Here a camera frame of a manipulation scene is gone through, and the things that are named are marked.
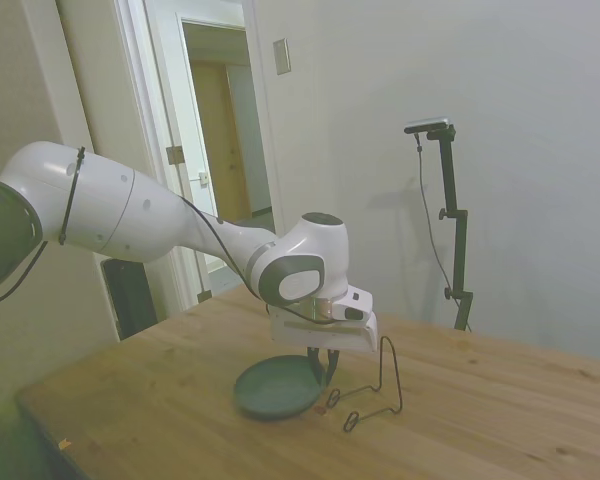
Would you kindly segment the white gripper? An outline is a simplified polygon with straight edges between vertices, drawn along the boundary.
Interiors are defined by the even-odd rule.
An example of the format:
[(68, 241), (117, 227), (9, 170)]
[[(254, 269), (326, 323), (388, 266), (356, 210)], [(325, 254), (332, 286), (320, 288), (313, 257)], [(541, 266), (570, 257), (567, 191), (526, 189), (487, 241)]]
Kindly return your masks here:
[(377, 319), (374, 313), (362, 321), (336, 321), (317, 324), (277, 307), (269, 308), (271, 337), (274, 341), (296, 347), (308, 347), (307, 358), (319, 386), (324, 385), (325, 370), (319, 359), (319, 349), (328, 349), (326, 383), (336, 372), (340, 351), (373, 353), (379, 344)]

